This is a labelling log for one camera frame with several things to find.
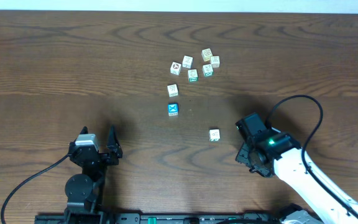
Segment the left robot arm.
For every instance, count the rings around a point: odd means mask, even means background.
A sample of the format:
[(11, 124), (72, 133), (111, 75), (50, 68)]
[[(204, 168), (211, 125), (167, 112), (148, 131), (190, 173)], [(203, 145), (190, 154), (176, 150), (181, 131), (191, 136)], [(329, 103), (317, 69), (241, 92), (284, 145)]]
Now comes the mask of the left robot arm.
[(119, 164), (123, 152), (114, 126), (109, 129), (107, 152), (99, 151), (98, 138), (85, 126), (69, 144), (70, 161), (82, 168), (82, 173), (67, 180), (67, 209), (73, 213), (94, 213), (101, 203), (107, 167)]

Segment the wooden block teal side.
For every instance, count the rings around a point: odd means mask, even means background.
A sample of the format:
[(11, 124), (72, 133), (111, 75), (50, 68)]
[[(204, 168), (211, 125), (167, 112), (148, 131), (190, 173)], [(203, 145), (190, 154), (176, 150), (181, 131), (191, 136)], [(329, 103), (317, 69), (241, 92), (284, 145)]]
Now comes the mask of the wooden block teal side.
[(209, 140), (210, 141), (219, 141), (220, 140), (220, 131), (219, 129), (210, 129), (209, 130)]

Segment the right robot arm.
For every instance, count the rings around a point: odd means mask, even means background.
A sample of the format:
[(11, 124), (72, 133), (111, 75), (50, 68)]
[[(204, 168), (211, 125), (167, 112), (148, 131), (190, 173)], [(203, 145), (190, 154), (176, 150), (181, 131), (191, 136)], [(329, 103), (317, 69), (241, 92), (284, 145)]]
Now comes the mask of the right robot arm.
[(323, 223), (358, 223), (358, 202), (341, 190), (289, 133), (266, 127), (253, 113), (236, 122), (242, 144), (238, 163), (265, 178), (277, 176), (314, 210)]

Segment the wooden block green letter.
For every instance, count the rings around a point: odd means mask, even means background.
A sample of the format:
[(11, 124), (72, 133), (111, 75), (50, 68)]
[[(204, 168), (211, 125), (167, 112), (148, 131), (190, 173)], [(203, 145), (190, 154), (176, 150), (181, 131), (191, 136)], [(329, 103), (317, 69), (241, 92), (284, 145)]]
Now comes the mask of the wooden block green letter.
[(197, 69), (188, 70), (188, 81), (189, 82), (197, 82), (198, 81)]

